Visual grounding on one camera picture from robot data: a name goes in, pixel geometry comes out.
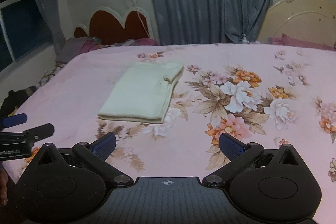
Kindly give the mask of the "white towel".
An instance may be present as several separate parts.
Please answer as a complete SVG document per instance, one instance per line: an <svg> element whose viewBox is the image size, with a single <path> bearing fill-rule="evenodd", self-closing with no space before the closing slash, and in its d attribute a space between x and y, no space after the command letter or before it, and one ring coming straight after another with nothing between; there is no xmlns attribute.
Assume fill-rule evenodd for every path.
<svg viewBox="0 0 336 224"><path fill-rule="evenodd" d="M162 124L183 70L181 62L133 64L115 84L98 117Z"/></svg>

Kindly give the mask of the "pink purple clothes pile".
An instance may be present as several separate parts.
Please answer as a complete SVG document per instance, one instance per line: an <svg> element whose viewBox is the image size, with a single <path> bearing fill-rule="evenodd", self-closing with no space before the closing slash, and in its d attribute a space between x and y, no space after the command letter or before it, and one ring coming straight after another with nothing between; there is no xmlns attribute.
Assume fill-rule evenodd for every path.
<svg viewBox="0 0 336 224"><path fill-rule="evenodd" d="M73 38L66 41L63 49L56 55L56 63L66 64L76 56L106 47L157 46L158 42L150 38L127 40L125 42L103 45L97 37Z"/></svg>

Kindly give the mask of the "magenta pillow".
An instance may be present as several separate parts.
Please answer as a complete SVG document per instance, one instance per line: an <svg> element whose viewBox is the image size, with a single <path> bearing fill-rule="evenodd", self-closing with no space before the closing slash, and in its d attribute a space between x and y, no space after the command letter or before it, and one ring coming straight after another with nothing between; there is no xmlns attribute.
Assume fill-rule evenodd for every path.
<svg viewBox="0 0 336 224"><path fill-rule="evenodd" d="M305 40L299 40L291 38L286 34L282 34L281 37L271 37L269 42L275 46L289 46L289 47L300 47L300 48L313 48L318 50L326 50L335 52L335 46L327 46L326 44L318 44L313 42L307 42Z"/></svg>

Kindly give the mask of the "white pump bottle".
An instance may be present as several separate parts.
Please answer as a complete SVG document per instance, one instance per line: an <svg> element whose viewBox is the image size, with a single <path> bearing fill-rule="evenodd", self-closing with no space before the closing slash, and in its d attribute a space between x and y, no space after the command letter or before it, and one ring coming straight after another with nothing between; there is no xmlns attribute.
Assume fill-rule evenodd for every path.
<svg viewBox="0 0 336 224"><path fill-rule="evenodd" d="M247 39L247 37L246 37L245 34L243 34L243 38L242 38L241 42L242 42L243 44L249 44L249 40Z"/></svg>

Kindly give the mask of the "dark window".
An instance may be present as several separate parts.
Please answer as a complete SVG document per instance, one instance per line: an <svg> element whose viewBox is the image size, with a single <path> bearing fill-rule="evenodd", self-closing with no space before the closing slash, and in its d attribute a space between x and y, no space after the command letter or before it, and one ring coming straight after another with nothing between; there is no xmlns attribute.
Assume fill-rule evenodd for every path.
<svg viewBox="0 0 336 224"><path fill-rule="evenodd" d="M51 42L35 0L1 0L1 71Z"/></svg>

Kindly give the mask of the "black cloth at bedside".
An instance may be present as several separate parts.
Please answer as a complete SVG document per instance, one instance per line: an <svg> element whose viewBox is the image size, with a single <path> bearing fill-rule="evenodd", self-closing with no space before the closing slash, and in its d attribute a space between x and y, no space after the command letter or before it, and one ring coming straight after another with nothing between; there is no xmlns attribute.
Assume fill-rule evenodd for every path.
<svg viewBox="0 0 336 224"><path fill-rule="evenodd" d="M18 91L9 91L8 96L4 99L1 105L1 118L13 115L18 108L20 108L30 96L37 90L36 86L30 86L26 89Z"/></svg>

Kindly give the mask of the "cream wooden headboard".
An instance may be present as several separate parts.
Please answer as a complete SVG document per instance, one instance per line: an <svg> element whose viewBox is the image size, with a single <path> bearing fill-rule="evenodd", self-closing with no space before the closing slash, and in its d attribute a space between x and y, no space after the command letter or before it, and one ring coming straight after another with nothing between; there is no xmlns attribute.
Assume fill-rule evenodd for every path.
<svg viewBox="0 0 336 224"><path fill-rule="evenodd" d="M290 38L333 47L335 2L328 0L282 0L273 5L262 23L258 41L286 34Z"/></svg>

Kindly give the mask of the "red heart-shaped headboard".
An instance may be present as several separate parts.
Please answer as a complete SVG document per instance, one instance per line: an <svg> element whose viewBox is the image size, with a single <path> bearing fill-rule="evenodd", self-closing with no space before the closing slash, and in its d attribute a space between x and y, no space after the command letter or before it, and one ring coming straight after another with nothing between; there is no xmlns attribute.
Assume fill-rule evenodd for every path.
<svg viewBox="0 0 336 224"><path fill-rule="evenodd" d="M97 37L105 46L127 40L154 39L149 14L140 7L131 7L120 15L108 7L98 8L88 24L78 24L73 31L75 38Z"/></svg>

